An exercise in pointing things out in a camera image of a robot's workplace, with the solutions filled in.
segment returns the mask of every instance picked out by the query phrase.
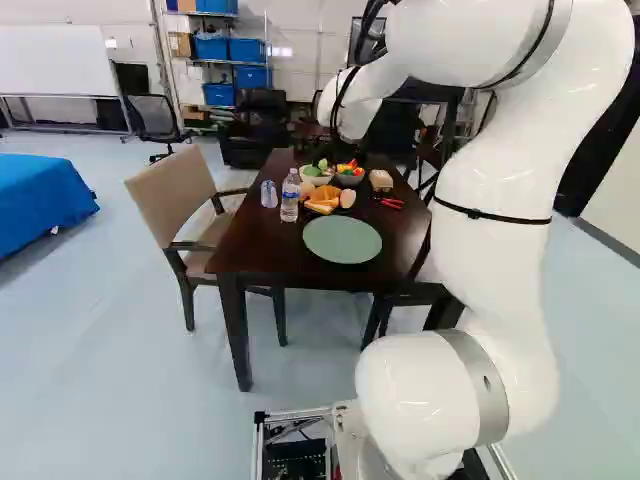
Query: dark wooden table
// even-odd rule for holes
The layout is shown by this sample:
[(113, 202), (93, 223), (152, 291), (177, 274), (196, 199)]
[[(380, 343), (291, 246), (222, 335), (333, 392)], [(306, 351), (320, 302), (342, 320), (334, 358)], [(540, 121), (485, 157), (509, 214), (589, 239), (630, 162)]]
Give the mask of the dark wooden table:
[(406, 202), (397, 211), (379, 205), (368, 178), (348, 215), (365, 221), (382, 237), (382, 251), (373, 260), (355, 266), (330, 263), (305, 246), (302, 230), (316, 214), (300, 208), (297, 223), (282, 223), (280, 209), (260, 203), (260, 184), (273, 180), (280, 196), (289, 169), (304, 163), (292, 149), (276, 149), (258, 174), (238, 209), (207, 272), (218, 276), (220, 297), (240, 390), (252, 386), (249, 361), (245, 287), (279, 286), (319, 290), (394, 292), (408, 273), (429, 227), (431, 215), (398, 170), (384, 156), (371, 156), (364, 167), (384, 169), (394, 180), (394, 196)]

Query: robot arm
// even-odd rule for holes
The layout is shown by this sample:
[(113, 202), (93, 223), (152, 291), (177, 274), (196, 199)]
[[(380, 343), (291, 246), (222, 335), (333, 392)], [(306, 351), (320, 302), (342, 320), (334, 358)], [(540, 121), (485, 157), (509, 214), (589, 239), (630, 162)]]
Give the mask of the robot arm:
[[(380, 339), (356, 369), (373, 444), (401, 477), (443, 478), (465, 449), (526, 433), (553, 412), (542, 220), (575, 149), (624, 84), (634, 43), (622, 0), (402, 0), (387, 19), (388, 54), (347, 90), (338, 128), (350, 139), (408, 75), (498, 96), (492, 122), (441, 171), (432, 205), (433, 261), (467, 307), (458, 327)], [(322, 95), (322, 124), (342, 75)]]
[[(318, 103), (318, 123), (321, 125), (330, 126), (331, 110), (338, 92), (353, 69), (340, 72), (324, 88)], [(343, 140), (354, 142), (364, 137), (382, 99), (393, 95), (407, 77), (404, 66), (390, 54), (362, 67), (342, 99), (342, 108), (338, 112), (339, 132)]]

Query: blue mattress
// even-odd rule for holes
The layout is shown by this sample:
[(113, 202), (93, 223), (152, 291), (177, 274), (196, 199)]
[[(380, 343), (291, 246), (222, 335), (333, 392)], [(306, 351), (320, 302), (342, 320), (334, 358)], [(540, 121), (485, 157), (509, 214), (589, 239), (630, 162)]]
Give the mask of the blue mattress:
[(0, 154), (0, 258), (100, 210), (69, 160)]

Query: water bottle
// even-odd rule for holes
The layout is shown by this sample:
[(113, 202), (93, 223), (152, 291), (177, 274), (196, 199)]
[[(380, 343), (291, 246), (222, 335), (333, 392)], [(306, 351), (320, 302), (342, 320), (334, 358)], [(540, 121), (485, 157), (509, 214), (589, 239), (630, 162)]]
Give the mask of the water bottle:
[(260, 201), (263, 207), (276, 208), (278, 206), (278, 192), (273, 180), (265, 180), (260, 185)]
[(282, 204), (280, 220), (293, 223), (298, 220), (298, 199), (300, 198), (300, 177), (298, 170), (292, 168), (282, 184)]

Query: floor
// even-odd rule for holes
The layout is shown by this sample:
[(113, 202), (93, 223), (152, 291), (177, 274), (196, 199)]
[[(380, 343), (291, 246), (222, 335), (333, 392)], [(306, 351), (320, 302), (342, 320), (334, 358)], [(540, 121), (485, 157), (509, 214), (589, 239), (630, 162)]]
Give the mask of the floor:
[[(221, 189), (251, 182), (223, 166), (214, 141), (200, 143)], [(367, 295), (288, 291), (286, 349), (269, 299), (249, 295), (250, 394), (237, 389), (215, 289), (197, 292), (186, 333), (176, 282), (122, 184), (159, 151), (110, 136), (0, 140), (0, 152), (69, 158), (102, 208), (0, 263), (3, 480), (247, 479), (255, 410), (354, 396)], [(505, 451), (520, 480), (636, 478), (640, 270), (560, 217), (544, 281), (562, 400)], [(396, 309), (390, 331), (415, 331), (424, 316)]]

